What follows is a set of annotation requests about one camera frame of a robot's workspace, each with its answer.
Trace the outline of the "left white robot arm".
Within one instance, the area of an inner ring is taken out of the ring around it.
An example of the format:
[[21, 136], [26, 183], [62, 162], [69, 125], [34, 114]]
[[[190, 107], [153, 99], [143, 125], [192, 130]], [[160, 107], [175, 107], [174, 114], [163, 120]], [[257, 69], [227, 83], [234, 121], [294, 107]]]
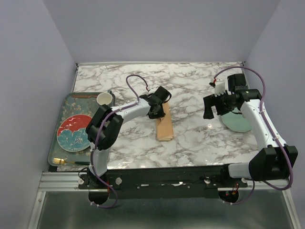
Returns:
[[150, 119], [165, 117], [163, 104], [171, 97], [169, 91], [159, 86], [154, 93], [140, 95], [134, 102], [115, 107], [103, 104], [98, 108], [85, 130], [91, 152], [89, 183], [94, 188], [105, 185], [109, 150], [117, 140], [122, 125], [142, 116]]

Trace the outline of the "peach cloth napkin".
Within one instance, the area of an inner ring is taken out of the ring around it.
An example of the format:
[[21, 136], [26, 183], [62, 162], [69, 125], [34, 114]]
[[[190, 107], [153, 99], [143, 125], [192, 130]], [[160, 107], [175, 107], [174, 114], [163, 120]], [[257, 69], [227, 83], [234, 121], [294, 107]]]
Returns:
[[156, 120], [156, 138], [158, 141], [170, 141], [174, 138], [169, 103], [163, 104], [165, 116]]

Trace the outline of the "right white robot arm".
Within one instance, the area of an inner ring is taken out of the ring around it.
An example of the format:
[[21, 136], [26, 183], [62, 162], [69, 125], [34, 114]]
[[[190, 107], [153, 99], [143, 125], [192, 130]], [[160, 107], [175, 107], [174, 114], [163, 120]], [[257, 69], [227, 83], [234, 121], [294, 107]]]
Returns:
[[279, 135], [266, 112], [260, 92], [248, 88], [244, 74], [230, 75], [227, 80], [228, 83], [217, 80], [211, 84], [214, 93], [203, 99], [203, 118], [214, 118], [213, 107], [218, 115], [238, 109], [249, 122], [259, 151], [249, 162], [229, 164], [227, 171], [219, 175], [220, 183], [230, 187], [237, 178], [254, 181], [289, 178], [289, 169], [298, 155], [296, 147], [289, 146]]

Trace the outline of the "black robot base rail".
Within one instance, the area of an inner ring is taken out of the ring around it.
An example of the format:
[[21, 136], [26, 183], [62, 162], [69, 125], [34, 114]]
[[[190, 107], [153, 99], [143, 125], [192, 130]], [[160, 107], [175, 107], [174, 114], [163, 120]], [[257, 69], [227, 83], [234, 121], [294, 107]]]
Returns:
[[231, 178], [224, 165], [109, 169], [101, 179], [90, 171], [79, 177], [79, 189], [105, 193], [109, 198], [218, 198], [225, 191], [248, 185]]

